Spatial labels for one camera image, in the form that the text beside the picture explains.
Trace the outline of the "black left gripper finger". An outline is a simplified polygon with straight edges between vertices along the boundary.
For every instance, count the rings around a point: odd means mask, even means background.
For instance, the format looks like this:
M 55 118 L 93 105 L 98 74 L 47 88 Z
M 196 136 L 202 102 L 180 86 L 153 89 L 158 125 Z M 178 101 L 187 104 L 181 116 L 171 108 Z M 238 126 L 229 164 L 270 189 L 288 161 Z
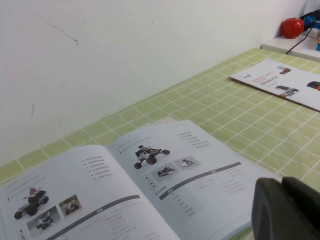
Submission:
M 320 193 L 292 176 L 259 178 L 251 223 L 256 240 L 318 240 Z

